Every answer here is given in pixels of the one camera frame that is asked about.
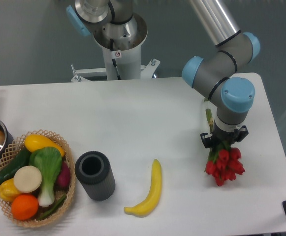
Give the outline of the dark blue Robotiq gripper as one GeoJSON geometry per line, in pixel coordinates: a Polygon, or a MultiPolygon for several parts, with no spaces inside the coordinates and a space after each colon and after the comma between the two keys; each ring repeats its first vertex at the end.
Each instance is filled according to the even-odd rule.
{"type": "Polygon", "coordinates": [[[249,132],[245,125],[241,128],[231,126],[229,131],[224,131],[214,122],[212,133],[201,133],[200,138],[205,148],[215,148],[222,142],[228,142],[229,144],[239,143],[248,134],[249,132]]]}

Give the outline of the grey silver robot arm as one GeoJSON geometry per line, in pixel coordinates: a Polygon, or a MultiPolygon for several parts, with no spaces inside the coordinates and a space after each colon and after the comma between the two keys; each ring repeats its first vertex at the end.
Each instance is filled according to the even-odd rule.
{"type": "MultiPolygon", "coordinates": [[[[255,89],[235,73],[259,54],[260,42],[252,33],[241,32],[222,1],[192,0],[190,5],[218,50],[209,60],[191,58],[182,70],[183,80],[217,107],[213,128],[201,134],[201,140],[206,148],[240,142],[248,134],[244,120],[255,89]]],[[[141,45],[147,26],[133,12],[132,1],[77,0],[66,15],[82,36],[92,35],[102,48],[108,80],[143,77],[141,45]]]]}

